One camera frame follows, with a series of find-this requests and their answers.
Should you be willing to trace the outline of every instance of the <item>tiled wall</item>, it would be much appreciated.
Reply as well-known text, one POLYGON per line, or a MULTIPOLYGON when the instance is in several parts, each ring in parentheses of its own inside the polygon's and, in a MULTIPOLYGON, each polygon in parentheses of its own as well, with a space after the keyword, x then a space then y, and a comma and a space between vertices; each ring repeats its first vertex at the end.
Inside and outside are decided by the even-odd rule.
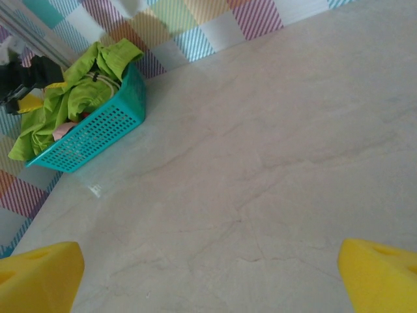
POLYGON ((12 9, 62 55, 126 37, 147 78, 352 0, 22 0, 12 9))
MULTIPOLYGON (((0 42, 9 32, 0 26, 0 42)), ((33 52, 23 53, 29 64, 33 52)), ((25 168, 7 157, 20 133, 20 118, 0 108, 0 258, 10 255, 49 196, 61 173, 44 168, 25 168)))

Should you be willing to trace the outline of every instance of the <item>pink cloth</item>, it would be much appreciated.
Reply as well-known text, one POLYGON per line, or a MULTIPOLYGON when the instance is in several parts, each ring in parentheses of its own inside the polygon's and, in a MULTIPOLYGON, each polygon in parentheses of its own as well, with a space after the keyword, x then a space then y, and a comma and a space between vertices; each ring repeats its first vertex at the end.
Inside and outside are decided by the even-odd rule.
POLYGON ((52 134, 53 139, 55 141, 60 140, 63 136, 65 136, 71 130, 71 128, 74 128, 75 126, 77 126, 77 123, 74 123, 74 122, 69 122, 69 123, 64 123, 62 125, 59 125, 52 134))

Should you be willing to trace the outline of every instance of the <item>green cloth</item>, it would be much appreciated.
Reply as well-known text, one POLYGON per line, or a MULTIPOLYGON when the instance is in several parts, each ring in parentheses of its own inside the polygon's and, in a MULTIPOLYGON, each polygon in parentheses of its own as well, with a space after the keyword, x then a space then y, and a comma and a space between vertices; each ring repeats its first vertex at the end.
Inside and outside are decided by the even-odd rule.
POLYGON ((112 80, 122 80, 123 70, 143 52, 127 39, 104 47, 95 42, 65 73, 67 86, 47 89, 44 106, 22 115, 22 132, 8 157, 31 160, 54 143, 53 131, 61 124, 78 121, 82 112, 93 112, 109 100, 111 88, 85 76, 93 67, 112 80))

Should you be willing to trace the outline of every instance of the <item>white tile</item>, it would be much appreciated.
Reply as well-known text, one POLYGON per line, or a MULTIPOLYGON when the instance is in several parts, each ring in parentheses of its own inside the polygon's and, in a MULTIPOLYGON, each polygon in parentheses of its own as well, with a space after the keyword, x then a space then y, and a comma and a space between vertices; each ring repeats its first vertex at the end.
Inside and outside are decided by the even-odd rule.
POLYGON ((104 29, 97 24, 82 5, 72 11, 65 20, 73 25, 91 44, 100 40, 101 36, 106 34, 104 29))
POLYGON ((166 70, 173 70, 174 68, 189 63, 172 39, 157 47, 153 47, 151 52, 166 70))
POLYGON ((215 52, 240 44, 245 37, 231 11, 200 25, 215 52))
POLYGON ((0 245, 8 246, 26 217, 0 207, 0 245))
POLYGON ((327 0, 274 0, 284 26, 328 10, 327 0))
POLYGON ((133 18, 136 13, 149 8, 146 0, 110 0, 124 18, 133 18))

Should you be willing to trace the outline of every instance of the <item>marble floor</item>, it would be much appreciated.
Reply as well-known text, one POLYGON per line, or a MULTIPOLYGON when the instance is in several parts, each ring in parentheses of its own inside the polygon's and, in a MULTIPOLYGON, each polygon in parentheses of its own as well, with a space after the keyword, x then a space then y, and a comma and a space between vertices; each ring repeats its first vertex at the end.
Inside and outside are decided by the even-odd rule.
POLYGON ((416 16, 361 0, 153 79, 16 253, 79 242, 74 312, 352 312, 344 238, 417 250, 416 16))

